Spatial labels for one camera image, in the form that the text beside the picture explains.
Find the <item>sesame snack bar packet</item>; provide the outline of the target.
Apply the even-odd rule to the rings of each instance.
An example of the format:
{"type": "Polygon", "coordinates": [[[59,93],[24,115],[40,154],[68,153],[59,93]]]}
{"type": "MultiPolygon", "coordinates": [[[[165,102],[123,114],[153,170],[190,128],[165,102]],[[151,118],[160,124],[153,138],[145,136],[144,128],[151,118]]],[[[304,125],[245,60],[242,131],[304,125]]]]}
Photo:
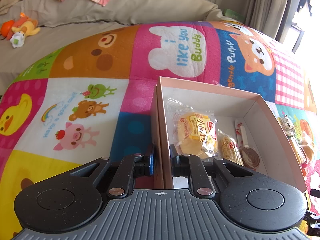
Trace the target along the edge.
{"type": "Polygon", "coordinates": [[[231,136],[218,129],[217,140],[219,152],[222,158],[232,161],[241,166],[244,165],[238,146],[231,136]]]}

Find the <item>bread bun yellow wrapper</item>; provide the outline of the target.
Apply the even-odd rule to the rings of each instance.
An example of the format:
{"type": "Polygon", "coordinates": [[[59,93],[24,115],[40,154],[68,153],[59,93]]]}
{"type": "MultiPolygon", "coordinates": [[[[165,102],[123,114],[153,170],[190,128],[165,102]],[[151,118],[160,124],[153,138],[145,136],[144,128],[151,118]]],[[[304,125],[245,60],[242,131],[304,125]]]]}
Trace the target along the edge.
{"type": "Polygon", "coordinates": [[[201,112],[174,98],[167,110],[172,128],[172,143],[178,154],[195,155],[202,160],[218,155],[217,120],[212,111],[201,112]]]}

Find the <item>swirl lollipop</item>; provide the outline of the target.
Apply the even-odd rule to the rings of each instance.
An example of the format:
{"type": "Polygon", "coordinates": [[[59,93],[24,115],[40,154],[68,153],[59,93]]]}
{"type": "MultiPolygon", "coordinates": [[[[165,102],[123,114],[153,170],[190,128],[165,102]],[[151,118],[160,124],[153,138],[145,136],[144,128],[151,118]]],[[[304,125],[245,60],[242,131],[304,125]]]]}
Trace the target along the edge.
{"type": "Polygon", "coordinates": [[[235,132],[237,146],[239,148],[244,166],[252,170],[256,170],[260,164],[260,157],[256,150],[249,145],[244,123],[238,119],[235,120],[235,132]]]}

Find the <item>pink cardboard box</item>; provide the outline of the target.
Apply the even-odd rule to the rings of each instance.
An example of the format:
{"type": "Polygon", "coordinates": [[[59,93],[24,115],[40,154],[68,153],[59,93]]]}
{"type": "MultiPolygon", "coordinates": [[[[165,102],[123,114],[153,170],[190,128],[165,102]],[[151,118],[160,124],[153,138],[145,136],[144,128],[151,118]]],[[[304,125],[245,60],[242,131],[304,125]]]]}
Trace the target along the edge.
{"type": "Polygon", "coordinates": [[[244,90],[228,88],[189,80],[160,77],[153,98],[152,117],[157,123],[152,131],[158,137],[164,186],[186,188],[186,179],[174,179],[171,172],[169,146],[174,142],[172,112],[168,98],[193,107],[200,113],[212,112],[216,127],[235,137],[235,122],[243,123],[248,144],[257,151],[260,164],[257,171],[290,184],[302,192],[306,184],[294,151],[278,120],[265,100],[244,90]]]}

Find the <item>snack pile beside box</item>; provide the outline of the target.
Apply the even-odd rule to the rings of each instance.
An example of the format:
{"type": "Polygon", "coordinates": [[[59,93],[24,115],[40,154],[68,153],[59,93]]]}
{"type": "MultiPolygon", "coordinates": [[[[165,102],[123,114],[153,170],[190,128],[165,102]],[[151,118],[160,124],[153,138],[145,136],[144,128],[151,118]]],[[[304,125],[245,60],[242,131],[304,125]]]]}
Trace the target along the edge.
{"type": "Polygon", "coordinates": [[[306,180],[309,166],[315,158],[315,142],[311,126],[305,119],[298,119],[284,114],[277,117],[294,151],[297,162],[306,180]]]}

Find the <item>colourful cartoon play mat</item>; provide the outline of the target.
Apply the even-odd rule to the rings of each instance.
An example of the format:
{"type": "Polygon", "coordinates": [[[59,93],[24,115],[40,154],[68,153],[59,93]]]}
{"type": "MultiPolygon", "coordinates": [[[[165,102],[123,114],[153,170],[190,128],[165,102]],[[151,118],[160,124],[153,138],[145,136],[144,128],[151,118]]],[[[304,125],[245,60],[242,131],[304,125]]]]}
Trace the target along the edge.
{"type": "Polygon", "coordinates": [[[311,126],[319,173],[319,107],[306,71],[277,41],[235,22],[174,22],[108,30],[48,54],[1,100],[1,239],[21,229],[14,199],[28,185],[101,155],[119,160],[156,139],[160,77],[259,94],[276,117],[311,126]]]}

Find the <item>beige bed pillow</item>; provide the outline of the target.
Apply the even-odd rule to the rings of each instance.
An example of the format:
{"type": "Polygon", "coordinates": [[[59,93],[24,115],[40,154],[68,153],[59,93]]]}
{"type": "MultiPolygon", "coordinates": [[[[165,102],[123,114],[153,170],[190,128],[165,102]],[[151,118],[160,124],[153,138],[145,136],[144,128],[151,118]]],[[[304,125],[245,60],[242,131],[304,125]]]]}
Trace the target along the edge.
{"type": "Polygon", "coordinates": [[[15,20],[22,12],[39,25],[52,28],[98,21],[130,25],[225,20],[218,6],[207,0],[110,0],[105,6],[91,0],[24,0],[2,15],[1,22],[15,20]]]}

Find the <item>orange yellow plush toy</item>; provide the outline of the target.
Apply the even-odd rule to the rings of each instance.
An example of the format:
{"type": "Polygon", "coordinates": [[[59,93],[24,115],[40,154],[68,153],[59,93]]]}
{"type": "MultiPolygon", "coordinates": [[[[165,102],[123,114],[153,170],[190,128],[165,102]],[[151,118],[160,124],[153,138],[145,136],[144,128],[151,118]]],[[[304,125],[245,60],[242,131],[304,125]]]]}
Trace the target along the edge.
{"type": "Polygon", "coordinates": [[[18,20],[10,20],[1,25],[1,36],[9,41],[13,48],[21,48],[27,37],[38,34],[40,30],[37,20],[20,13],[18,20]]]}

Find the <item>beige curtain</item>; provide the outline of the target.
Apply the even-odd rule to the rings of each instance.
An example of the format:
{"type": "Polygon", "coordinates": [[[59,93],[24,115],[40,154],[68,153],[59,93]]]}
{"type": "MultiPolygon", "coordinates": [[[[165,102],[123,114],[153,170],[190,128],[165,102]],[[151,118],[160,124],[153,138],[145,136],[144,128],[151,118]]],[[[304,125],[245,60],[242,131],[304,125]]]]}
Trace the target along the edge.
{"type": "Polygon", "coordinates": [[[245,25],[275,38],[288,0],[247,0],[245,25]]]}

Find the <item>green box by wall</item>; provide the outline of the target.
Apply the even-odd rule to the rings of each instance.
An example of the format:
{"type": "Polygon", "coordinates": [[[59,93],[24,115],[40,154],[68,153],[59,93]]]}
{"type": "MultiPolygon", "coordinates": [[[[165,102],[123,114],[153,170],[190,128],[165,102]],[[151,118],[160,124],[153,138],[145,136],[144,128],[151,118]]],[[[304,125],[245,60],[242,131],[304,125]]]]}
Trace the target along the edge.
{"type": "Polygon", "coordinates": [[[236,11],[233,11],[231,9],[225,9],[223,11],[223,14],[228,17],[228,18],[232,18],[235,21],[241,22],[241,23],[245,23],[245,17],[242,16],[241,14],[237,13],[236,11]]]}

